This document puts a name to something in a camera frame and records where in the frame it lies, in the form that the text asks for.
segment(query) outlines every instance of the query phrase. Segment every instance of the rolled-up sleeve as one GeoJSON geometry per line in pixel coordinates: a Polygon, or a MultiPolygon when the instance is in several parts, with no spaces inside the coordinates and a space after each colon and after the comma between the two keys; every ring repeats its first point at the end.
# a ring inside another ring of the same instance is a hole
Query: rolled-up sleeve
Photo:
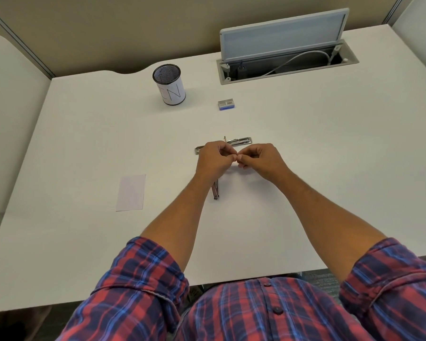
{"type": "Polygon", "coordinates": [[[394,238],[355,263],[339,298],[376,340],[426,340],[426,261],[394,238]]]}
{"type": "Polygon", "coordinates": [[[165,340],[179,321],[189,284],[171,255],[153,241],[130,240],[75,310],[57,340],[165,340]]]}

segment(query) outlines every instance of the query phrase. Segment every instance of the rectangular paper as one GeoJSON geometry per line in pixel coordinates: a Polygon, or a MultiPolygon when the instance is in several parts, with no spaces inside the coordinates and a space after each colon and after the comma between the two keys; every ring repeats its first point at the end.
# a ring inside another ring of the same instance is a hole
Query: rectangular paper
{"type": "Polygon", "coordinates": [[[119,198],[115,208],[116,212],[143,209],[145,176],[146,175],[122,177],[119,187],[119,198]]]}

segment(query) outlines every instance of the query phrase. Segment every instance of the gray flap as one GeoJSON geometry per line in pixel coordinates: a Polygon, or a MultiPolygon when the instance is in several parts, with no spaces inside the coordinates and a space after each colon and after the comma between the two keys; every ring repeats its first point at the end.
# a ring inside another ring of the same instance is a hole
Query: gray flap
{"type": "Polygon", "coordinates": [[[342,36],[349,9],[222,29],[223,62],[334,45],[342,36]]]}

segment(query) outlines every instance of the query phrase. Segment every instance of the plaid shirt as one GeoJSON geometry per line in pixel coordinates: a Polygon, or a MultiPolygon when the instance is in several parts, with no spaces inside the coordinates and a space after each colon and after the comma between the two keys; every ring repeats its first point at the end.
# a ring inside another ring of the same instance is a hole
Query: plaid shirt
{"type": "Polygon", "coordinates": [[[134,238],[58,340],[426,340],[426,262],[392,238],[355,264],[344,308],[305,281],[260,278],[210,289],[177,328],[187,292],[169,253],[134,238]]]}

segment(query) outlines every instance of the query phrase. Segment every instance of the black button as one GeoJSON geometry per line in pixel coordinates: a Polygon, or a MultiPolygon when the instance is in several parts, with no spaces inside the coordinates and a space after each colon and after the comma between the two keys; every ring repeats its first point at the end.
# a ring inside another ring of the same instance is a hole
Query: black button
{"type": "Polygon", "coordinates": [[[283,310],[283,309],[281,309],[279,306],[275,306],[275,307],[273,308],[273,312],[274,312],[275,314],[277,314],[277,315],[282,315],[282,314],[283,314],[283,312],[284,312],[284,310],[283,310]]]}

